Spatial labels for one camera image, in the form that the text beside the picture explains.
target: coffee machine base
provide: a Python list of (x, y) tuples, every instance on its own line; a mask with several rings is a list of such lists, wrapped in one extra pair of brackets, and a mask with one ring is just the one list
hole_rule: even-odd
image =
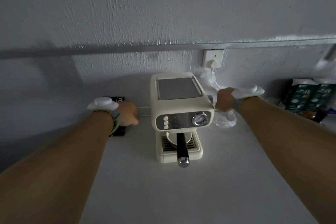
[[(198, 138), (197, 132), (193, 131), (192, 138), (187, 144), (190, 160), (200, 159), (203, 156), (203, 148)], [(177, 151), (166, 137), (166, 132), (155, 131), (156, 157), (160, 163), (177, 162)]]

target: hand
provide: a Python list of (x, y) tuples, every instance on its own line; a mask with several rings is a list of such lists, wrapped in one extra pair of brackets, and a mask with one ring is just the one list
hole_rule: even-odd
[(231, 95), (231, 93), (234, 90), (234, 88), (226, 88), (218, 91), (215, 108), (223, 112), (227, 112), (230, 109), (233, 109), (234, 97)]
[(119, 102), (120, 126), (138, 125), (138, 110), (135, 104), (127, 101)]

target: person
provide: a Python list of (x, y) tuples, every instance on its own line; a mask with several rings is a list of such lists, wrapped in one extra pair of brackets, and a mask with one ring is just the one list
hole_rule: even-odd
[[(220, 90), (216, 108), (233, 108), (233, 88)], [(120, 124), (137, 125), (137, 108), (121, 102)], [(259, 97), (238, 112), (275, 168), (320, 224), (336, 220), (336, 135)], [(95, 179), (113, 118), (94, 111), (52, 145), (0, 174), (0, 223), (78, 223)]]

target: white electrical socket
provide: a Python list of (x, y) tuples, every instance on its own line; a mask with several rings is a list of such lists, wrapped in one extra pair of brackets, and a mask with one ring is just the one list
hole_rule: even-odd
[(203, 67), (219, 68), (223, 60), (224, 50), (204, 50)]

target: green carton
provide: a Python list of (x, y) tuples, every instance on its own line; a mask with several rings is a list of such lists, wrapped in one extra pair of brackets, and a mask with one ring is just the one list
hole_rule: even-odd
[(318, 88), (304, 107), (304, 111), (317, 111), (323, 104), (327, 104), (336, 91), (336, 81), (330, 79), (314, 79)]
[(318, 84), (310, 79), (293, 79), (284, 92), (279, 106), (290, 112), (301, 112), (317, 90)]

